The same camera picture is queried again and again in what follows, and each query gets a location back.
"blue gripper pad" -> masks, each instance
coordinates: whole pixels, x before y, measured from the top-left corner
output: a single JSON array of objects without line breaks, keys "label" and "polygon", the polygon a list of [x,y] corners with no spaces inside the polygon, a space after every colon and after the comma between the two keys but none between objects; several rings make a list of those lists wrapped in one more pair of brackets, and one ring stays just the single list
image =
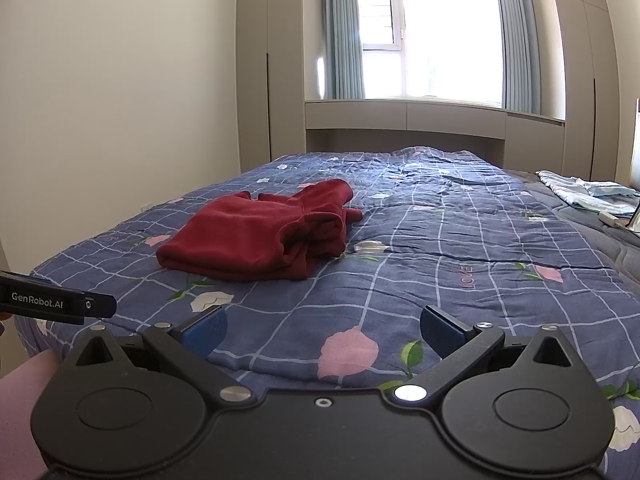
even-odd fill
[{"label": "blue gripper pad", "polygon": [[226,326],[224,307],[214,305],[177,326],[170,333],[183,346],[204,359],[224,341]]},{"label": "blue gripper pad", "polygon": [[443,359],[475,334],[471,327],[434,306],[426,306],[422,310],[420,332],[425,343]]}]

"floral bedspread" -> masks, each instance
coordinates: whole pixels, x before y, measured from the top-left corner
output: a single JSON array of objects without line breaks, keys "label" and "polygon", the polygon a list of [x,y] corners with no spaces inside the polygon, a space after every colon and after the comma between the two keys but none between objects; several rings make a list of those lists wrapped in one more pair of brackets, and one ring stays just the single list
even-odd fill
[{"label": "floral bedspread", "polygon": [[[202,206],[249,190],[293,194],[328,178],[354,190],[364,212],[348,248],[303,282],[222,282],[159,267],[155,250]],[[116,335],[180,323],[225,305],[228,332],[208,359],[254,389],[397,384],[438,361],[420,340],[426,304],[514,335],[561,327],[605,394],[616,435],[603,468],[640,477],[640,303],[600,253],[524,184],[469,152],[286,156],[156,206],[35,269],[53,282],[113,294]],[[31,353],[64,356],[84,327],[18,319]]]}]

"folded towel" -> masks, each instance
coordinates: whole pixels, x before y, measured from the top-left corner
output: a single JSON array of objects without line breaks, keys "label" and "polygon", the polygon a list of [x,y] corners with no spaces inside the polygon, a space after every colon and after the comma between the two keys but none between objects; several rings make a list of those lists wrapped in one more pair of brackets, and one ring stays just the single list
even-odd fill
[{"label": "folded towel", "polygon": [[222,280],[304,280],[319,260],[346,248],[346,226],[362,219],[343,208],[353,191],[340,179],[293,196],[248,191],[204,206],[160,247],[161,266]]},{"label": "folded towel", "polygon": [[575,208],[631,218],[638,206],[640,194],[615,182],[587,182],[551,171],[539,171],[538,176],[559,198]]}]

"pink petal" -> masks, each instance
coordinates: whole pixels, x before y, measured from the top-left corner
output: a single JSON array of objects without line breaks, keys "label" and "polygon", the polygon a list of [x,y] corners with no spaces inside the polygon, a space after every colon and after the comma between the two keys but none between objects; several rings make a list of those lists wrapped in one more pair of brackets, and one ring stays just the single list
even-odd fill
[{"label": "pink petal", "polygon": [[153,247],[154,245],[159,244],[160,242],[164,242],[169,238],[171,238],[169,235],[152,236],[151,238],[147,238],[145,240],[145,244],[147,244],[149,247]]},{"label": "pink petal", "polygon": [[344,377],[369,368],[378,358],[378,344],[355,326],[329,336],[322,345],[318,362],[318,379]]},{"label": "pink petal", "polygon": [[554,282],[564,283],[562,276],[560,275],[560,271],[558,269],[553,269],[551,267],[541,267],[534,265],[538,274],[542,276],[545,280],[553,280]]}]

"window pane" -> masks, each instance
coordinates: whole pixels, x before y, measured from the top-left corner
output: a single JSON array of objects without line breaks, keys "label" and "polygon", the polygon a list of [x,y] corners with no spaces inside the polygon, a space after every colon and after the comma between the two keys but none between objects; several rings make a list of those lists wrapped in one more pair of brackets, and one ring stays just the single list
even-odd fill
[{"label": "window pane", "polygon": [[392,44],[391,0],[358,0],[363,44]]},{"label": "window pane", "polygon": [[498,0],[403,0],[406,91],[502,104]]},{"label": "window pane", "polygon": [[402,95],[402,60],[397,50],[362,53],[364,93],[367,99]]}]

